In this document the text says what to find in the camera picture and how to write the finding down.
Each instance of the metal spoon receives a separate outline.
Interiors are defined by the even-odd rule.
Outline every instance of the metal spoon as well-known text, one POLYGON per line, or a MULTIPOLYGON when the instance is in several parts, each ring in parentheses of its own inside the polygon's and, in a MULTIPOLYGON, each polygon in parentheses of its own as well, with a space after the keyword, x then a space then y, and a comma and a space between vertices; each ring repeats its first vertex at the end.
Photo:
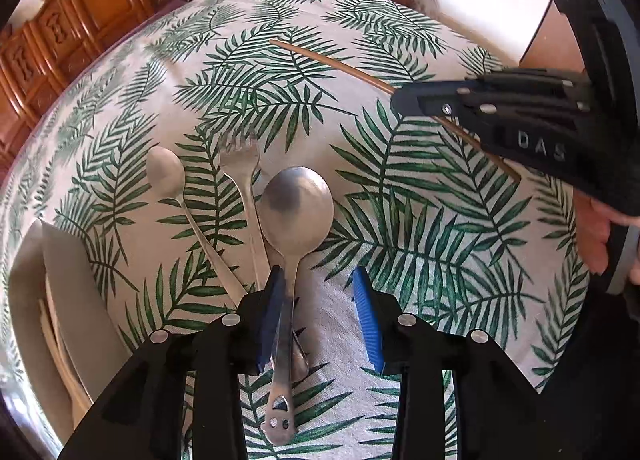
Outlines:
POLYGON ((284 258, 286 282, 271 393, 262 430, 272 444, 286 445, 296 433, 291 394, 291 324, 296 274, 300 260, 329 234, 334 221, 334 201, 320 175, 306 167, 290 167, 267 184, 258 211, 264 237, 284 258))
POLYGON ((151 188, 161 198, 175 198, 180 207, 187 215, 187 220, 191 225, 191 229, 196 235, 196 238, 200 242, 202 250, 207 255, 209 263, 215 270, 220 283, 224 287, 226 293, 236 304, 236 307, 240 304, 242 296, 246 294, 242 283, 238 281, 238 278, 231 272, 231 269, 223 262, 220 255, 214 249, 213 245, 209 243, 207 237, 204 236, 196 221, 191 216, 187 205, 184 202, 184 184, 186 183, 186 177, 184 174, 184 167, 180 162, 178 156, 171 150, 156 146, 151 148, 146 155, 146 177, 151 184, 151 188))

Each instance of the fork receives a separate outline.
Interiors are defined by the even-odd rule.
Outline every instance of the fork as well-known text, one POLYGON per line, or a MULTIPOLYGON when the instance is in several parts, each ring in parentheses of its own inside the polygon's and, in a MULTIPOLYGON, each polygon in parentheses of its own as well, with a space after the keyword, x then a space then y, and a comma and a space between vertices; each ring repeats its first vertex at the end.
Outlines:
MULTIPOLYGON (((271 265, 267 258, 267 251, 262 239, 262 230, 255 211, 254 194, 252 192, 252 179, 254 171, 260 162, 258 140, 252 129, 249 137, 240 132, 240 144, 236 145, 236 137, 229 130, 220 135, 218 139, 218 153, 220 154, 220 170, 231 179, 242 200, 242 206, 246 216, 246 225, 249 230, 249 243, 254 258, 255 280, 258 290, 262 290, 267 283, 271 272, 271 265)), ((302 380, 309 373, 305 353, 302 351, 296 333, 293 332, 292 380, 302 380)))

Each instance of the chopstick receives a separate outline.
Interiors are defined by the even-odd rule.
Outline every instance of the chopstick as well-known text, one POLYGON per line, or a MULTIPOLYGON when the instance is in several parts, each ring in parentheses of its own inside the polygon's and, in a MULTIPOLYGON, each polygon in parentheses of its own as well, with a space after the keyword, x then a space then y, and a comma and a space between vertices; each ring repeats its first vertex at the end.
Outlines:
MULTIPOLYGON (((345 74, 349 74, 354 78, 357 78, 357 79, 360 79, 361 81, 369 83, 370 85, 373 85, 374 87, 382 90, 383 92, 386 92, 387 94, 393 94, 393 92, 396 91, 396 88, 394 86, 389 85, 388 83, 385 83, 384 81, 378 78, 374 78, 370 74, 367 74, 366 72, 358 70, 357 68, 354 68, 351 65, 347 65, 346 63, 339 62, 338 60, 334 60, 333 58, 329 58, 328 56, 323 56, 322 54, 318 54, 317 52, 313 52, 312 50, 307 50, 307 49, 303 49, 302 47, 293 46, 286 42, 281 42, 280 40, 269 40, 269 43, 278 47, 282 47, 283 49, 290 50, 291 52, 301 54, 302 56, 306 56, 311 60, 316 60, 316 62, 324 63, 327 66, 335 68, 336 70, 340 70, 345 74)), ((485 153, 484 150, 482 150, 482 148, 480 147, 479 141, 474 137, 472 137, 471 135, 469 135, 468 133, 466 133, 465 130, 460 128, 457 124, 452 123, 451 121, 449 121, 448 119, 445 119, 444 117, 434 117, 433 119, 436 120, 438 123, 440 123, 442 126, 444 126, 450 132, 455 133, 455 135, 460 137, 460 139, 462 139, 465 143, 470 145, 472 148, 476 149, 477 151, 482 151, 483 153, 485 153)), ((516 182, 520 182, 522 177, 509 164, 505 163, 497 155, 493 155, 491 153, 485 153, 485 154, 489 158, 489 160, 492 161, 492 163, 494 163, 501 170, 503 170, 503 172, 505 172, 508 176, 510 176, 511 179, 515 180, 516 182)))

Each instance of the tablecloth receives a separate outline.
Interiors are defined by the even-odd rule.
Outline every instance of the tablecloth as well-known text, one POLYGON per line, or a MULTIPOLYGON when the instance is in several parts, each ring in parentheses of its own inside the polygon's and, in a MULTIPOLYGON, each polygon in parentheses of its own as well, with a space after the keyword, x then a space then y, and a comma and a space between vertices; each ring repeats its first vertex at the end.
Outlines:
MULTIPOLYGON (((154 329, 202 329, 233 304, 177 203, 150 191, 145 155, 162 145, 180 156, 187 205, 250 289, 242 203, 216 160, 219 134, 229 128, 257 132, 258 198, 279 170, 308 166, 335 200, 331 232, 303 260, 296 285, 295 327, 311 366, 294 389, 298 434, 287 446, 268 443, 259 425, 271 371, 241 376, 250 458, 390 457, 399 379, 378 377, 367 360, 350 287, 357 263, 377 289, 438 329, 485 329, 538 389, 558 363, 588 280, 575 249, 571 190, 522 167, 514 183, 439 124, 399 117, 387 94, 272 46, 274 38, 395 86, 500 66, 482 47, 388 0, 196 0, 66 90, 14 164, 0 201, 2 350, 53 450, 60 445, 30 395, 6 301, 21 238, 39 217, 82 239, 131 350, 154 329)), ((444 382, 453 457, 447 372, 444 382)), ((187 444, 189 403, 187 396, 187 444)))

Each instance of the finger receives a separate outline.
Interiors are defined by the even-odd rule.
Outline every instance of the finger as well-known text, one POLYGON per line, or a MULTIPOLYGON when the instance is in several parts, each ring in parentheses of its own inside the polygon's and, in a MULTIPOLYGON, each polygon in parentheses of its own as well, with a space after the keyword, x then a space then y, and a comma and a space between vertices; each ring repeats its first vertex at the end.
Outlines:
POLYGON ((591 205, 593 206, 595 212, 600 213, 604 217, 608 218, 614 224, 624 226, 635 225, 640 227, 640 217, 623 215, 621 212, 616 211, 612 207, 594 198, 591 199, 591 205))
POLYGON ((594 210, 589 196, 581 191, 575 191, 574 208, 577 225, 592 233, 601 242, 609 240, 611 223, 605 216, 594 210))
POLYGON ((576 230, 578 254, 589 270, 601 275, 609 264, 607 246, 599 241, 592 233, 578 226, 576 230))
POLYGON ((640 262, 636 260, 634 266, 631 267, 631 272, 629 273, 629 280, 634 285, 640 285, 640 262))

